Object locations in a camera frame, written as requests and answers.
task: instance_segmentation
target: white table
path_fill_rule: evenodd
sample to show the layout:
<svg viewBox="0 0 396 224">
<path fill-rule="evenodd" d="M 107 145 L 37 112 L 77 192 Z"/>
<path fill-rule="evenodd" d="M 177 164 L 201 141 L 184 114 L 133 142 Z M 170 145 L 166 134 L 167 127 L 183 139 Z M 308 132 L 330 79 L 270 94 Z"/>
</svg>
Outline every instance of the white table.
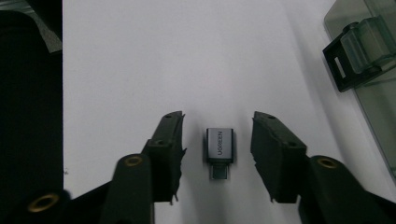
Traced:
<svg viewBox="0 0 396 224">
<path fill-rule="evenodd" d="M 322 56 L 332 1 L 64 1 L 64 186 L 74 197 L 111 179 L 162 115 L 186 114 L 179 202 L 159 224 L 300 223 L 270 203 L 249 153 L 255 110 L 281 119 L 308 155 L 343 161 L 363 186 L 395 186 L 353 91 L 334 88 Z M 234 128 L 230 179 L 210 181 L 206 128 Z"/>
</svg>

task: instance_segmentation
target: white surface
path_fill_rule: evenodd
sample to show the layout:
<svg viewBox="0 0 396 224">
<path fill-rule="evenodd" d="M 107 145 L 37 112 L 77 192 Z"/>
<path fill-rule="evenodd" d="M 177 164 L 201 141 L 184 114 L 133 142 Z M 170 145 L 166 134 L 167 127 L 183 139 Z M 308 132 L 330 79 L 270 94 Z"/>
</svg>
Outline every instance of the white surface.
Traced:
<svg viewBox="0 0 396 224">
<path fill-rule="evenodd" d="M 249 153 L 255 110 L 281 119 L 308 154 L 346 163 L 368 190 L 395 188 L 352 91 L 323 62 L 327 0 L 64 1 L 64 176 L 74 197 L 140 152 L 162 115 L 183 110 L 179 202 L 157 223 L 300 223 L 270 203 Z M 230 180 L 209 181 L 209 127 L 234 128 Z"/>
</svg>

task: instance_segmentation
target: usb adapter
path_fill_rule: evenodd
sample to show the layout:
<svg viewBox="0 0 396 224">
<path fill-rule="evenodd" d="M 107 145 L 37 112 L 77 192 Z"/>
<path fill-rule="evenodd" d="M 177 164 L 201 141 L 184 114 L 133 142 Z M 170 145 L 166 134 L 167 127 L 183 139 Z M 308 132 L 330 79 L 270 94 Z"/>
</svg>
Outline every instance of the usb adapter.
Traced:
<svg viewBox="0 0 396 224">
<path fill-rule="evenodd" d="M 212 179 L 227 179 L 228 166 L 233 163 L 233 129 L 206 129 L 206 160 Z"/>
</svg>

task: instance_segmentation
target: gray usb adapter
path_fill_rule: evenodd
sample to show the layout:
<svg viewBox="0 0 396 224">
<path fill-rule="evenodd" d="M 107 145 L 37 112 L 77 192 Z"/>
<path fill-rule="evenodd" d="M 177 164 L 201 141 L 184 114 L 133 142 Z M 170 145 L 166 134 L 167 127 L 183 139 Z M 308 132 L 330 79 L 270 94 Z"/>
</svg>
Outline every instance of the gray usb adapter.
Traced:
<svg viewBox="0 0 396 224">
<path fill-rule="evenodd" d="M 206 160 L 212 179 L 227 179 L 228 166 L 233 163 L 233 129 L 206 129 Z"/>
</svg>

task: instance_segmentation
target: brass screw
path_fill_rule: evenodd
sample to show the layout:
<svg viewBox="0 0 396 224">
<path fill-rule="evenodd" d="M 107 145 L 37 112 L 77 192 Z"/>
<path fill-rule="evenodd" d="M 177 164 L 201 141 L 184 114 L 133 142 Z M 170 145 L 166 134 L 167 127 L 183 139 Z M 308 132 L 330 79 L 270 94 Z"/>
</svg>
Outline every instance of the brass screw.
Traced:
<svg viewBox="0 0 396 224">
<path fill-rule="evenodd" d="M 51 208 L 59 201 L 59 196 L 55 193 L 49 193 L 32 201 L 27 210 L 32 213 L 38 213 Z"/>
<path fill-rule="evenodd" d="M 335 163 L 333 160 L 329 160 L 326 158 L 318 159 L 318 163 L 326 168 L 329 168 L 329 169 L 335 169 L 338 166 L 337 163 Z"/>
<path fill-rule="evenodd" d="M 125 159 L 124 162 L 125 162 L 126 166 L 136 166 L 136 165 L 140 164 L 142 161 L 143 160 L 141 157 L 132 156 L 132 157 Z"/>
</svg>

